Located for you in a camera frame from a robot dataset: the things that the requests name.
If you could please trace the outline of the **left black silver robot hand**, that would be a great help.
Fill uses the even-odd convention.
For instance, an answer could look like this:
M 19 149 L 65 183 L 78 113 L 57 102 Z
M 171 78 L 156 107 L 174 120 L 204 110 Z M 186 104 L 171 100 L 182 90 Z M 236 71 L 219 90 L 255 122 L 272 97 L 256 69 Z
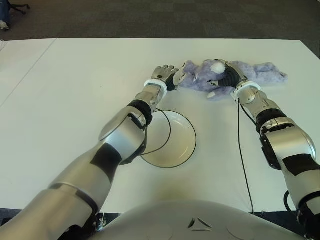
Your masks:
M 176 91 L 179 86 L 181 77 L 184 73 L 181 69 L 174 67 L 173 65 L 163 65 L 155 68 L 151 75 L 151 79 L 160 80 L 166 84 L 167 90 Z

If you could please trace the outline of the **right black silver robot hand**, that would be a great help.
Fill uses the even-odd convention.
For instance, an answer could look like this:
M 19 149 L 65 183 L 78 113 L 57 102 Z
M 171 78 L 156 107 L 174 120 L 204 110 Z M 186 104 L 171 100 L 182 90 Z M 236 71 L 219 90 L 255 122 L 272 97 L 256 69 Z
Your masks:
M 208 80 L 207 82 L 210 85 L 236 88 L 240 83 L 249 81 L 245 74 L 233 63 L 223 59 L 216 59 L 216 61 L 225 67 L 224 77 L 220 80 Z

